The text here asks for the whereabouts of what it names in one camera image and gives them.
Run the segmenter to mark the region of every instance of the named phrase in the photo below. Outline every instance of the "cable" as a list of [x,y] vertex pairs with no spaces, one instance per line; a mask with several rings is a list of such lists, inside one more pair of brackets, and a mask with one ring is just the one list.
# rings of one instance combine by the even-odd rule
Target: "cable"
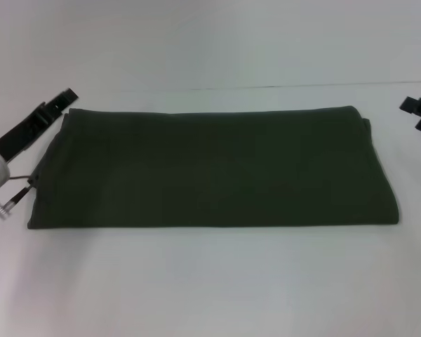
[[16,176],[16,177],[9,178],[9,180],[15,180],[15,179],[29,179],[29,176]]
[[31,186],[22,188],[22,190],[19,193],[17,193],[14,197],[11,198],[10,201],[8,201],[5,204],[4,208],[7,211],[10,211],[31,189],[32,189]]

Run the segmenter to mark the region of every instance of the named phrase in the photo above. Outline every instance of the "folded cloth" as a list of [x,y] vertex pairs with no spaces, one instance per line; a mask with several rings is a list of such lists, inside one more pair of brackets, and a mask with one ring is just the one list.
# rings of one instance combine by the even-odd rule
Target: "folded cloth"
[[353,107],[160,114],[70,109],[33,174],[28,228],[394,224]]

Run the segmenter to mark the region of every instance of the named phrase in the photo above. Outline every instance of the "white surface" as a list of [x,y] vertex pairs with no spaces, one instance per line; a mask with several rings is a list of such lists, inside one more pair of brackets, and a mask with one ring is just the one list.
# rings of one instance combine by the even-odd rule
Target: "white surface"
[[421,81],[421,0],[0,0],[0,93]]
[[0,337],[421,337],[421,133],[398,109],[421,84],[309,86],[390,81],[421,81],[421,0],[0,1],[0,136],[67,87],[97,110],[353,105],[401,209],[383,227],[35,232],[29,195],[0,221]]
[[[129,111],[353,104],[371,120],[401,223],[37,232],[25,229],[27,197],[0,221],[0,336],[421,336],[421,133],[398,109],[421,85],[78,94],[78,107]],[[2,97],[0,107],[17,121],[36,102]],[[55,130],[12,174],[31,171]],[[23,185],[9,182],[0,199]]]

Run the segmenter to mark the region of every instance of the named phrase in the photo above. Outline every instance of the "dark green towel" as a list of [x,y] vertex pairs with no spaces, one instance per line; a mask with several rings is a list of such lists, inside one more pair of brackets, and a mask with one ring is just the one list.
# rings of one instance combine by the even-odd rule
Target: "dark green towel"
[[28,228],[394,224],[353,107],[157,114],[71,109]]

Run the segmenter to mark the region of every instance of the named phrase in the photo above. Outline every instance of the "white wall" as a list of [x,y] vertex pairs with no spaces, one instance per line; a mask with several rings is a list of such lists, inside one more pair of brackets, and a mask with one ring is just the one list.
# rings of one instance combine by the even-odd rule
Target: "white wall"
[[0,0],[0,93],[421,81],[421,0]]

